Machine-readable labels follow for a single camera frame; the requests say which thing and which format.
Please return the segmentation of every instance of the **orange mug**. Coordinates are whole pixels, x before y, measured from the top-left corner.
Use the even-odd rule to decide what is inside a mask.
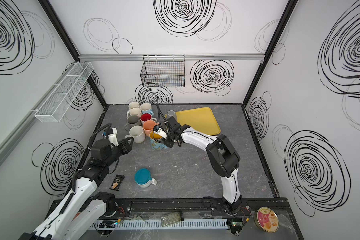
[[[156,123],[153,120],[145,121],[143,124],[145,135],[149,137],[149,134],[154,130],[155,125],[158,125],[158,122]]]

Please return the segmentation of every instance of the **gray mug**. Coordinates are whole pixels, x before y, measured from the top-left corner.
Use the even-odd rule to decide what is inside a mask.
[[[124,125],[124,129],[129,131],[134,126],[141,126],[140,118],[137,115],[132,115],[127,118],[127,123]]]

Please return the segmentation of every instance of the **wire basket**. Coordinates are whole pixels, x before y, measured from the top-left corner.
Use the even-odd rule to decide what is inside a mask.
[[[184,87],[184,55],[144,55],[140,78],[143,86],[156,83],[166,87]]]
[[[90,62],[76,62],[36,111],[41,122],[59,122],[93,71]]]

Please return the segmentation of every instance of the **gray marble tabletop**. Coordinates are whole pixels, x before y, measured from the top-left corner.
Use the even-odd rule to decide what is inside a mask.
[[[201,107],[212,109],[221,134],[228,137],[240,155],[238,184],[243,197],[272,197],[240,105],[160,105],[163,113]],[[157,117],[156,106],[152,108]],[[102,125],[111,122],[117,128],[118,140],[129,134],[124,129],[127,110],[127,105],[111,105],[102,122]],[[141,188],[135,183],[135,173],[141,168],[150,170],[157,185]],[[109,189],[116,174],[125,175],[119,191]],[[190,144],[153,151],[148,137],[142,143],[134,143],[132,151],[120,157],[115,172],[106,176],[95,193],[99,191],[113,193],[116,198],[200,198],[223,194],[220,176],[204,151]]]

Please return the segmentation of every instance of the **white wall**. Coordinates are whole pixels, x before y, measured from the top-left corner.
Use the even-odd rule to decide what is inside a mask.
[[[22,23],[8,24],[0,11],[1,27],[23,27],[24,33],[15,34],[27,41],[20,49],[17,45],[11,51],[0,48],[0,57],[12,60],[0,66],[1,143],[73,60],[37,0],[0,3],[13,9],[15,15],[7,15],[14,19],[12,23]],[[27,52],[30,46],[34,51]],[[17,52],[20,59],[14,57]],[[103,110],[88,85],[74,102],[61,122],[37,121],[0,166],[0,239],[18,239],[24,232],[33,232],[51,201],[65,192]]]
[[[165,2],[58,0],[52,5],[81,55],[264,53],[287,0],[186,0],[163,8],[160,4]],[[80,14],[72,18],[73,13]],[[192,84],[195,63],[185,63],[185,86],[175,88],[166,82],[149,91],[170,95],[170,101],[159,103],[241,103],[259,66],[257,60],[231,61],[233,72],[231,67],[226,69],[227,63],[215,61],[208,63],[212,66],[200,81],[195,80],[199,84]],[[142,84],[143,62],[94,64],[101,69],[102,85],[110,89],[105,94],[107,103],[134,98]],[[231,72],[232,79],[223,71]]]
[[[300,0],[284,60],[268,64],[247,105],[307,240],[360,239],[359,4]]]

